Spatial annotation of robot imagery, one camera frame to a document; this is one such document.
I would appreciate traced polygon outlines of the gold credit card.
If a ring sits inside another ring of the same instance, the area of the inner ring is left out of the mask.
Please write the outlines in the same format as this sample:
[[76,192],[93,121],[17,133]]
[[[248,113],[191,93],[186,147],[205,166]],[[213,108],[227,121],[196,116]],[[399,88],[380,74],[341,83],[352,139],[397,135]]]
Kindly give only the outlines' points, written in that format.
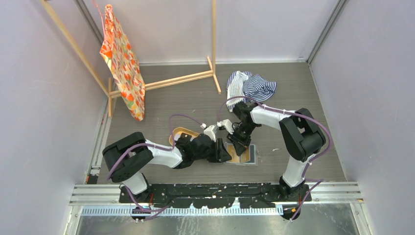
[[249,148],[240,156],[242,164],[255,165],[256,164],[256,146],[251,144]]
[[226,150],[228,154],[231,156],[231,159],[226,161],[226,163],[229,163],[229,164],[240,164],[241,163],[240,156],[237,155],[233,144],[227,143]]

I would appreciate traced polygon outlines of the grey card holder wallet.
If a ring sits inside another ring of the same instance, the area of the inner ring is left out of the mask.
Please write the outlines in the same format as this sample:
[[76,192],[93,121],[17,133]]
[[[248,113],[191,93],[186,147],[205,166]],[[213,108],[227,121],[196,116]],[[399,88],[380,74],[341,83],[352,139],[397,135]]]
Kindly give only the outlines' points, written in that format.
[[250,144],[240,156],[236,154],[236,150],[231,143],[225,145],[227,152],[231,156],[231,160],[226,161],[227,164],[234,165],[258,165],[258,156],[255,144]]

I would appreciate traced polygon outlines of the orange oval tray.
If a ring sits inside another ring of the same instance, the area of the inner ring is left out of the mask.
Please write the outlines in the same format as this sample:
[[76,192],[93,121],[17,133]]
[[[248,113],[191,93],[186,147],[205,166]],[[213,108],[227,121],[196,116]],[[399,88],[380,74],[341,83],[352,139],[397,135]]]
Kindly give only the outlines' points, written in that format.
[[172,134],[169,137],[170,145],[173,145],[173,142],[178,141],[180,138],[185,141],[192,141],[194,138],[198,137],[199,133],[192,130],[186,129],[184,127],[177,127],[173,130]]

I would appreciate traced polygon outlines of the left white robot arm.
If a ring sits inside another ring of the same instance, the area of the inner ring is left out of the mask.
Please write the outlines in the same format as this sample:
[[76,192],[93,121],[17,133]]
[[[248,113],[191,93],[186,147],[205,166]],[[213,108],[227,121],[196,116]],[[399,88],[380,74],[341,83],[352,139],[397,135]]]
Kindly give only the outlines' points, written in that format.
[[213,141],[206,134],[192,136],[188,133],[175,135],[174,146],[158,145],[147,140],[143,133],[134,132],[102,151],[114,183],[124,184],[131,196],[139,203],[150,196],[148,181],[141,169],[147,164],[164,165],[172,169],[183,169],[197,160],[224,163],[232,159],[223,140]]

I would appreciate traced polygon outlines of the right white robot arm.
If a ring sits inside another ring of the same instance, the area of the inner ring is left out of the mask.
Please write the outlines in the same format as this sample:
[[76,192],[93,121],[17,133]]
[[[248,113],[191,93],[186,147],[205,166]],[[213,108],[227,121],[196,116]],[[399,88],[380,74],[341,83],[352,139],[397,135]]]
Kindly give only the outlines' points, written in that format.
[[292,201],[304,185],[305,172],[311,161],[326,143],[320,126],[305,108],[284,111],[262,103],[239,102],[233,112],[240,123],[227,138],[233,144],[237,155],[241,155],[249,147],[255,128],[265,125],[281,132],[290,158],[279,179],[278,191],[282,199]]

